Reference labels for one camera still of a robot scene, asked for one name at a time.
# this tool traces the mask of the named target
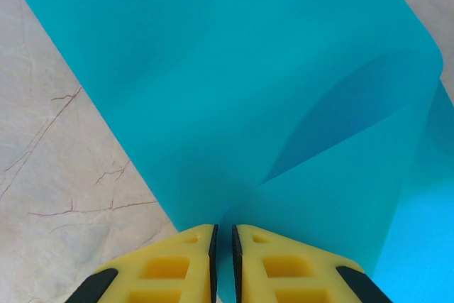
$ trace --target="blue plastic sheet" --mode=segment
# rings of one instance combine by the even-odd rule
[[[401,294],[383,277],[415,238],[402,188],[442,69],[404,0],[27,2],[175,226],[221,224],[225,303],[231,224],[371,274],[380,258],[379,282]]]

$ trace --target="white marble countertop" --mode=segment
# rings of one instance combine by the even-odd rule
[[[407,1],[454,95],[454,0]],[[64,302],[175,232],[24,0],[0,0],[0,83],[0,303]]]

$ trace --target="marble surface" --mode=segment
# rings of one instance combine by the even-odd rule
[[[407,1],[454,95],[454,0]],[[101,263],[175,233],[24,0],[0,0],[0,84],[0,303],[64,302]]]

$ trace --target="table surface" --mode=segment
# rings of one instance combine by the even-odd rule
[[[407,0],[454,99],[454,0]],[[175,233],[24,0],[0,0],[0,303],[64,302],[98,265]]]

